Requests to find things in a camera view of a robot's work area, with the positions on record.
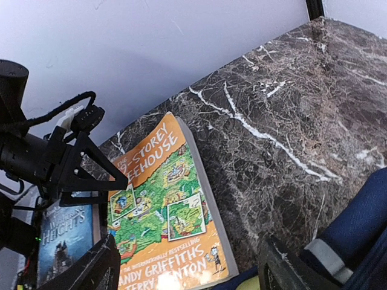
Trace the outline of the right black frame post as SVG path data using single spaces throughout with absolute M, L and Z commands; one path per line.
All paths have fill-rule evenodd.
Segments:
M 306 0 L 305 3 L 311 21 L 325 16 L 322 0 Z

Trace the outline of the navy blue student backpack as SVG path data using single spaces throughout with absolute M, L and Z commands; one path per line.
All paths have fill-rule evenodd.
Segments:
M 372 173 L 297 257 L 338 289 L 386 289 L 386 169 Z M 216 288 L 261 289 L 258 266 Z

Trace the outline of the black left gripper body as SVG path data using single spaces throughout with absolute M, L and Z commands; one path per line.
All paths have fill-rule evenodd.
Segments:
M 75 174 L 80 169 L 80 151 L 64 142 L 66 130 L 56 126 L 48 140 L 39 140 L 39 194 L 44 199 L 58 199 L 79 191 Z

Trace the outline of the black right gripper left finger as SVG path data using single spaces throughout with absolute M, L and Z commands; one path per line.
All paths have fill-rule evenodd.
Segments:
M 97 242 L 73 266 L 39 289 L 117 289 L 120 274 L 120 253 L 115 239 L 107 235 Z

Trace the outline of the dark Wuthering Heights book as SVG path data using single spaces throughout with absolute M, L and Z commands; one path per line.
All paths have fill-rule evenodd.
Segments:
M 101 239 L 99 207 L 55 202 L 43 212 L 40 239 L 37 287 L 69 269 Z

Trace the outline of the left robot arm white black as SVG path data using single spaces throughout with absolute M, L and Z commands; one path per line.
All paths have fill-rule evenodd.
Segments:
M 9 197 L 22 194 L 25 182 L 35 185 L 43 199 L 59 199 L 65 207 L 104 203 L 109 191 L 128 185 L 125 174 L 89 138 L 105 113 L 94 105 L 96 93 L 81 93 L 43 116 L 27 119 L 21 103 L 28 76 L 26 67 L 1 61 L 1 170 L 19 184 L 18 191 L 1 186 L 1 248 L 25 257 L 37 247 L 37 229 L 13 217 L 18 206 Z M 31 127 L 84 99 L 89 100 L 87 106 L 70 111 L 48 140 L 29 134 Z

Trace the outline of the orange Treehouse book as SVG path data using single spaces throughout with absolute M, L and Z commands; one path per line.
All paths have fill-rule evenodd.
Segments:
M 189 128 L 168 112 L 115 161 L 128 177 L 108 196 L 119 289 L 204 289 L 239 271 Z

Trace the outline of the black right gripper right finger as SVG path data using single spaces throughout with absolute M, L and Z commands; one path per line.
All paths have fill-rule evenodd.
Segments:
M 309 268 L 275 236 L 267 236 L 261 244 L 258 277 L 261 289 L 339 288 Z

